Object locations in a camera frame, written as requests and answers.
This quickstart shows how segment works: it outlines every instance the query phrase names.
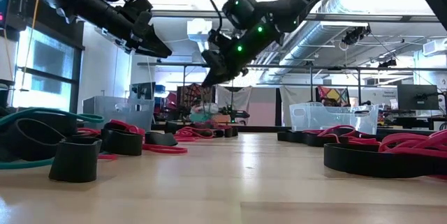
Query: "silver ductwork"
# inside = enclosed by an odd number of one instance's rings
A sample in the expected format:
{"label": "silver ductwork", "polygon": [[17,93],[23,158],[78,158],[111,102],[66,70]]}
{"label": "silver ductwork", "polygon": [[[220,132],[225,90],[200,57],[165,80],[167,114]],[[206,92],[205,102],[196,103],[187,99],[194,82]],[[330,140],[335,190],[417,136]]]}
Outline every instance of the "silver ductwork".
{"label": "silver ductwork", "polygon": [[[323,0],[318,13],[361,13],[358,10],[347,10],[340,4],[340,0]],[[326,45],[334,38],[344,33],[349,26],[342,23],[325,23],[308,21],[305,22],[295,34],[295,38],[291,39],[290,45],[286,45],[288,53],[280,56],[279,65],[290,66],[298,65],[303,59],[309,58],[320,47],[305,47],[306,45]],[[267,70],[263,73],[262,82],[280,82],[282,76],[291,71],[290,68],[275,68]]]}

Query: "transparent storage container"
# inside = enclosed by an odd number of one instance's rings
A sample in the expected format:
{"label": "transparent storage container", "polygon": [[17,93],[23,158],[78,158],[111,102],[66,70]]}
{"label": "transparent storage container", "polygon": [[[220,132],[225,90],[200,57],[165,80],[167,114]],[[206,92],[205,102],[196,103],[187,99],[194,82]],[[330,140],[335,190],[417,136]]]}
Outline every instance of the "transparent storage container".
{"label": "transparent storage container", "polygon": [[324,130],[349,125],[356,130],[376,134],[378,105],[359,107],[325,107],[321,103],[290,105],[292,130]]}
{"label": "transparent storage container", "polygon": [[95,96],[82,102],[82,111],[104,117],[104,123],[86,123],[85,127],[102,129],[111,119],[120,120],[145,129],[151,130],[154,116],[153,100],[137,98],[115,98],[109,96]]}

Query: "window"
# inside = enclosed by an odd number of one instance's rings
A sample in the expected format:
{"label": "window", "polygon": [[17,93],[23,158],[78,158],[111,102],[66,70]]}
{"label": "window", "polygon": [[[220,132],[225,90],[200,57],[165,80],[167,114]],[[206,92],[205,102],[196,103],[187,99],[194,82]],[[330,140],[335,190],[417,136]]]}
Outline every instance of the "window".
{"label": "window", "polygon": [[30,28],[20,32],[13,106],[50,107],[75,112],[80,50],[36,30],[30,44],[30,35]]}

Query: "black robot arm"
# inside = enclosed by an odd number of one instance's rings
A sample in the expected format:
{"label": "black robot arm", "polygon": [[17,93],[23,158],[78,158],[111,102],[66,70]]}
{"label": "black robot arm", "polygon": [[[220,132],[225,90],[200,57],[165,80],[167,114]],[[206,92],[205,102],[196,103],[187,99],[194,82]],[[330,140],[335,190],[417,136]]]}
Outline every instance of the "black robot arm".
{"label": "black robot arm", "polygon": [[119,0],[42,0],[56,9],[67,22],[82,18],[112,36],[126,53],[135,51],[153,57],[166,58],[171,50],[157,37],[149,25],[152,5],[148,0],[126,0],[124,6],[109,3]]}
{"label": "black robot arm", "polygon": [[[211,86],[247,74],[245,66],[272,42],[282,44],[284,32],[292,32],[320,0],[228,0],[223,13],[236,29],[245,31],[240,38],[227,38],[211,30],[208,41],[218,52],[205,50],[203,58],[210,71],[203,86]],[[447,29],[447,0],[426,0],[440,23]]]}

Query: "wooden table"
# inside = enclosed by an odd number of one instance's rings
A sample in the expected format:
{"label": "wooden table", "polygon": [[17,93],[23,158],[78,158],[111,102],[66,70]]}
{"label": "wooden table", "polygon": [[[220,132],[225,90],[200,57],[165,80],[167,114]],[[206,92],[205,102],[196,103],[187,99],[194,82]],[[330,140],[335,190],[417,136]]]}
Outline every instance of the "wooden table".
{"label": "wooden table", "polygon": [[447,183],[372,179],[323,165],[323,149],[275,134],[184,144],[189,153],[100,161],[98,180],[49,167],[0,171],[0,223],[446,223]]}

